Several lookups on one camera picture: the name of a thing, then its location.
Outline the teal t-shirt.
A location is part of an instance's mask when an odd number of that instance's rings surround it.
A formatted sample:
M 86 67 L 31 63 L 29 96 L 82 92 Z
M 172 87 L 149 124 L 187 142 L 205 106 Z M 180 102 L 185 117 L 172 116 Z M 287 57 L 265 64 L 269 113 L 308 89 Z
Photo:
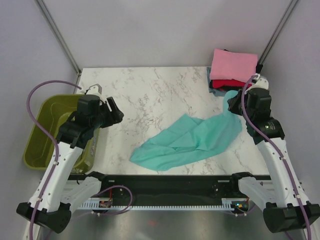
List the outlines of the teal t-shirt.
M 182 115 L 170 127 L 137 147 L 130 162 L 156 172 L 192 164 L 227 150 L 242 131 L 242 123 L 228 108 L 228 100 L 237 95 L 228 91 L 222 113 L 201 119 Z

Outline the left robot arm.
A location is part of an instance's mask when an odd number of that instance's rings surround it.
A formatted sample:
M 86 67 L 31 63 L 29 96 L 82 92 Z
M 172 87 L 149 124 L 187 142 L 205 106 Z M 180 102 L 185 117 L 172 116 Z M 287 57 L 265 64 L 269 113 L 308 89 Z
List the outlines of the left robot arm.
M 16 213 L 32 225 L 59 234 L 67 227 L 72 213 L 88 198 L 96 194 L 106 196 L 110 185 L 98 172 L 89 174 L 68 194 L 63 190 L 95 131 L 119 124 L 123 117 L 112 97 L 102 101 L 97 95 L 82 95 L 77 101 L 76 111 L 58 129 L 55 149 L 37 191 L 29 201 L 18 204 Z

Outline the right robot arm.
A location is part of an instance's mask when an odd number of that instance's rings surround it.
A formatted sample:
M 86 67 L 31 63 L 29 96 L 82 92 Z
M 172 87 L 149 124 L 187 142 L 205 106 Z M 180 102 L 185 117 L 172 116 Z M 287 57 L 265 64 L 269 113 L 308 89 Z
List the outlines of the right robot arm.
M 320 206 L 310 202 L 296 176 L 283 128 L 271 116 L 269 90 L 232 90 L 225 97 L 228 111 L 244 117 L 246 130 L 266 163 L 274 190 L 269 192 L 251 173 L 238 172 L 231 176 L 230 193 L 235 197 L 244 194 L 254 202 L 270 232 L 305 229 L 307 239 L 311 239 L 311 225 L 320 217 Z

